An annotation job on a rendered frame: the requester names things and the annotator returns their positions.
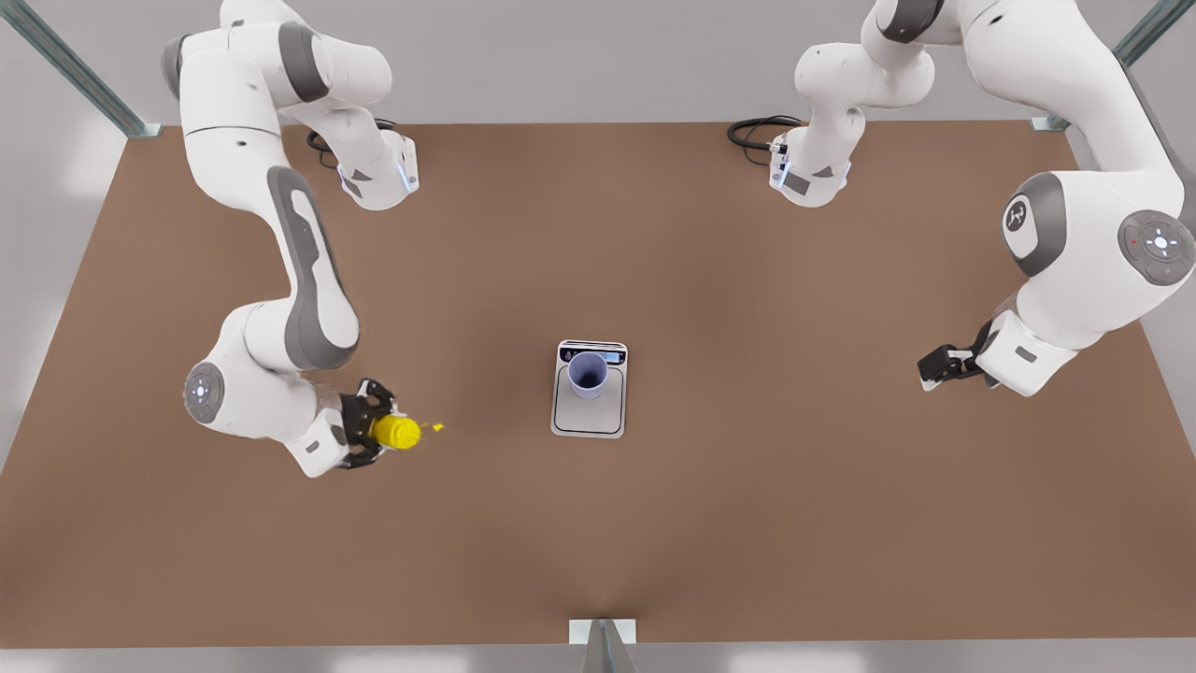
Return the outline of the yellow sauce bottle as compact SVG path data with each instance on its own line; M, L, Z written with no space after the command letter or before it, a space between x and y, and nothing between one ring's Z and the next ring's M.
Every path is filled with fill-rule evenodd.
M368 438L384 448L393 451L411 449L425 436L426 432L441 432L444 424L421 424L407 416L388 414L376 418L370 426Z

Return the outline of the blue-grey cup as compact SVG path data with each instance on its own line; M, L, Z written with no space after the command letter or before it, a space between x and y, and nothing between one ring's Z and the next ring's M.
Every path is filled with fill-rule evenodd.
M608 374L609 365L602 351L576 351L567 366L570 387L582 400L602 394Z

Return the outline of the silver kitchen scale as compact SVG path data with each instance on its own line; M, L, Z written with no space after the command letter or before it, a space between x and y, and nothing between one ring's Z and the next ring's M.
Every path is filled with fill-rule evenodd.
M582 400L570 387L567 366L576 351L602 351L609 365L602 394ZM550 429L559 436L620 438L626 426L628 349L622 342L563 339L557 345Z

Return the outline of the silver frame post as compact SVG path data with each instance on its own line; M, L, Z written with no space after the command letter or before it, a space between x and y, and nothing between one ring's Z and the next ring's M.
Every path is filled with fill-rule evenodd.
M0 0L0 17L128 139L153 139L161 135L160 123L146 123L141 120L25 0Z
M585 646L582 673L636 673L627 649L637 642L635 619L570 619L568 642Z
M1125 67L1135 65L1192 5L1196 0L1155 0L1148 13L1112 48L1119 63Z

